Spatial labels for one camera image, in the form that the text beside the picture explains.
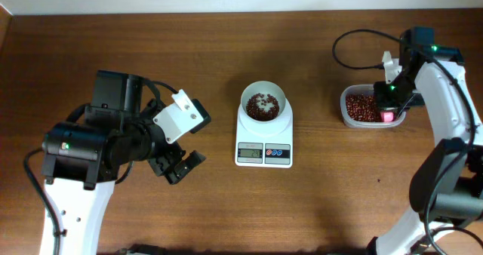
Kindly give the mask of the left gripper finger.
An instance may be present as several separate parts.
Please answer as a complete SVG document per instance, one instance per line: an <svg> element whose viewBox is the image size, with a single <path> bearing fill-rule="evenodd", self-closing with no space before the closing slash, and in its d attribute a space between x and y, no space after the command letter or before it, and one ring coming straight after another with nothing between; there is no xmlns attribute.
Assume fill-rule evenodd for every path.
<svg viewBox="0 0 483 255"><path fill-rule="evenodd" d="M206 157L197 152L193 151L189 154L186 159L183 159L178 164L171 166L168 172L165 174L166 180L171 184L179 183L191 170L200 165L206 160Z"/></svg>
<svg viewBox="0 0 483 255"><path fill-rule="evenodd" d="M190 133L195 134L211 123L211 116L198 99L192 99L192 104L195 108L194 116L196 117L197 125L190 130Z"/></svg>

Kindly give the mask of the pink measuring scoop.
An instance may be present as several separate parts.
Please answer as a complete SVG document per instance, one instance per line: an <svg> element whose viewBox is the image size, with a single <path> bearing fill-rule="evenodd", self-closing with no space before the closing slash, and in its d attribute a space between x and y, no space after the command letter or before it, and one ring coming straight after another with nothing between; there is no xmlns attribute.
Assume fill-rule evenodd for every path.
<svg viewBox="0 0 483 255"><path fill-rule="evenodd" d="M389 111L384 111L380 113L381 121L383 123L389 123L395 120L395 113L394 112L389 112Z"/></svg>

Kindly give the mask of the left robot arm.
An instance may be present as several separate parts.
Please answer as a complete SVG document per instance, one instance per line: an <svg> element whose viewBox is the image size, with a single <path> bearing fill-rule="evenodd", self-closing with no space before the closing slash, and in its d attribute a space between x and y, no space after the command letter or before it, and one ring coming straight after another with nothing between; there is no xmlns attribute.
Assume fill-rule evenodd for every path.
<svg viewBox="0 0 483 255"><path fill-rule="evenodd" d="M91 102L45 134L40 191L45 202L42 254L94 254L103 216L122 165L145 161L169 184L179 183L205 157L186 153L178 139L211 122L197 99L172 90L162 102L160 82L100 70Z"/></svg>

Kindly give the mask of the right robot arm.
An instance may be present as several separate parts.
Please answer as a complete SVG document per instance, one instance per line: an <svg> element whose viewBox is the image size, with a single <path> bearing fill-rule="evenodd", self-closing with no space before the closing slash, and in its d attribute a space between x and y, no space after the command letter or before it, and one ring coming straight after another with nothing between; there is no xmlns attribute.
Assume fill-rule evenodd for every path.
<svg viewBox="0 0 483 255"><path fill-rule="evenodd" d="M482 219L482 122L466 86L458 48L437 45L431 28L415 26L398 38L395 77L374 84L382 111L401 114L425 106L435 147L413 176L410 207L369 254L444 251L437 240Z"/></svg>

